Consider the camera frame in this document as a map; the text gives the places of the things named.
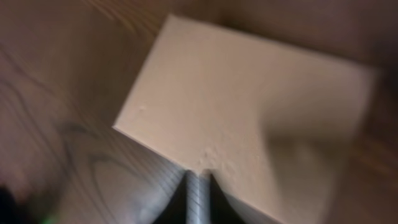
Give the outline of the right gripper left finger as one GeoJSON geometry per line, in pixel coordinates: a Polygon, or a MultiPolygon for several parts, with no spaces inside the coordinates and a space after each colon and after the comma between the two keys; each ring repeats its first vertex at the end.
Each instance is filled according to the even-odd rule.
{"type": "Polygon", "coordinates": [[[152,224],[186,224],[188,172],[182,176],[168,204],[152,224]]]}

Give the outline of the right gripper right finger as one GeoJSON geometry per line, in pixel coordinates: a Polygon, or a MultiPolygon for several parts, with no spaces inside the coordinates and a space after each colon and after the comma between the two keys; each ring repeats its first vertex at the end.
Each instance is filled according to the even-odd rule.
{"type": "Polygon", "coordinates": [[[246,224],[228,202],[220,184],[212,173],[209,174],[209,204],[211,224],[246,224]]]}

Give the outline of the brown cardboard box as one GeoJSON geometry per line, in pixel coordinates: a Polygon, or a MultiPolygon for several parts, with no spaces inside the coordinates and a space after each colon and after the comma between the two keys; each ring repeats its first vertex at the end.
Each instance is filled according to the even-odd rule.
{"type": "Polygon", "coordinates": [[[114,128],[281,223],[321,223],[379,71],[169,16],[114,128]]]}

